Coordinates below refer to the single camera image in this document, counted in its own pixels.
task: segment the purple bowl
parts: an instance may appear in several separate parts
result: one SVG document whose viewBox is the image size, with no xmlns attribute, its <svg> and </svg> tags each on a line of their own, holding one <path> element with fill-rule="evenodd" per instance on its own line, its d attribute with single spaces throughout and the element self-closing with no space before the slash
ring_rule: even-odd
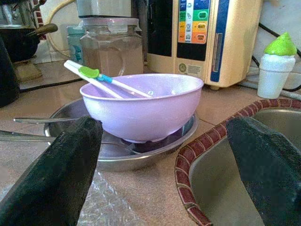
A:
<svg viewBox="0 0 301 226">
<path fill-rule="evenodd" d="M 92 84 L 80 89 L 91 117 L 103 129 L 133 143 L 160 141 L 176 132 L 194 114 L 204 85 L 199 78 L 178 74 L 138 74 L 114 78 L 153 98 L 137 98 L 105 84 L 124 99 L 110 97 Z"/>
</svg>

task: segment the sink rim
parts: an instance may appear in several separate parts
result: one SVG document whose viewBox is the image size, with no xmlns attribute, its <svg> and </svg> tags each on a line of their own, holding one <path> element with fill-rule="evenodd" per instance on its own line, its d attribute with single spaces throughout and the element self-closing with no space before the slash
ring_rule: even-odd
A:
<svg viewBox="0 0 301 226">
<path fill-rule="evenodd" d="M 261 110 L 273 108 L 301 110 L 301 101 L 292 99 L 262 99 L 255 101 L 180 149 L 174 166 L 176 187 L 189 217 L 198 225 L 208 226 L 212 225 L 212 222 L 202 212 L 193 196 L 189 181 L 191 165 L 227 136 L 226 124 L 229 120 L 236 117 L 254 116 Z"/>
</svg>

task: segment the stainless steel sink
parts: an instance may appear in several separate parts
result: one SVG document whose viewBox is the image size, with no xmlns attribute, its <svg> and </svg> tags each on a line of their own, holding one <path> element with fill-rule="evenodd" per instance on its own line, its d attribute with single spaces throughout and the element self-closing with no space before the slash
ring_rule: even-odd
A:
<svg viewBox="0 0 301 226">
<path fill-rule="evenodd" d="M 257 112 L 254 118 L 301 149 L 301 111 L 271 108 Z M 189 181 L 196 204 L 214 225 L 264 225 L 240 180 L 227 137 L 192 163 Z"/>
</svg>

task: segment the granite countertop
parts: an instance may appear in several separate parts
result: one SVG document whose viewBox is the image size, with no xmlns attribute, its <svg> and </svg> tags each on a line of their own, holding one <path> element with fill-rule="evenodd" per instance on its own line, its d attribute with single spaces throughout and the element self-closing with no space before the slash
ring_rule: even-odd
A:
<svg viewBox="0 0 301 226">
<path fill-rule="evenodd" d="M 47 63 L 39 68 L 48 81 L 55 81 L 60 74 L 69 76 L 62 65 L 60 62 Z M 12 119 L 49 117 L 62 105 L 80 98 L 79 88 L 85 83 L 79 81 L 22 93 L 14 103 L 0 108 L 0 129 L 43 135 L 43 125 L 20 124 Z M 185 144 L 258 99 L 256 90 L 245 87 L 232 86 L 215 91 L 205 86 L 197 108 L 199 127 Z M 47 146 L 35 142 L 0 142 L 0 196 Z M 149 225 L 196 225 L 186 213 L 176 189 L 174 164 L 177 152 L 144 169 L 103 172 L 119 196 Z"/>
</svg>

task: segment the black cable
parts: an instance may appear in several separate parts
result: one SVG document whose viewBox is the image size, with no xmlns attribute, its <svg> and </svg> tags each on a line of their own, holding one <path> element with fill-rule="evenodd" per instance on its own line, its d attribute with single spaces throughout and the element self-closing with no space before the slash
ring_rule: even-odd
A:
<svg viewBox="0 0 301 226">
<path fill-rule="evenodd" d="M 259 62 L 256 57 L 252 56 L 252 60 L 256 63 L 257 67 L 259 67 Z"/>
<path fill-rule="evenodd" d="M 273 30 L 271 30 L 271 29 L 269 29 L 268 27 L 264 26 L 262 23 L 259 23 L 259 27 L 262 28 L 262 29 L 264 29 L 264 30 L 267 31 L 268 33 L 274 35 L 275 37 L 279 37 L 279 36 L 280 36 L 278 33 L 274 32 Z M 301 52 L 300 52 L 300 50 L 298 50 L 298 48 L 297 48 L 297 54 L 298 54 L 298 56 L 301 58 Z M 252 56 L 252 60 L 253 60 L 253 61 L 256 63 L 256 65 L 259 67 L 259 62 L 257 61 L 257 59 L 256 59 L 254 56 Z M 288 91 L 288 92 L 296 92 L 296 91 L 298 91 L 298 90 L 300 90 L 300 89 L 301 89 L 301 85 L 299 85 L 298 87 L 293 88 L 293 89 L 283 89 L 283 90 Z"/>
<path fill-rule="evenodd" d="M 60 85 L 69 84 L 69 83 L 77 82 L 77 81 L 82 81 L 82 79 L 73 79 L 70 81 L 62 81 L 62 82 L 57 82 L 57 83 L 45 84 L 45 85 L 41 85 L 41 86 L 31 87 L 28 89 L 22 89 L 22 90 L 20 90 L 20 92 L 26 93 L 26 92 L 34 91 L 37 89 L 43 89 L 43 88 L 48 88 L 48 87 L 52 87 L 52 86 L 60 86 Z"/>
</svg>

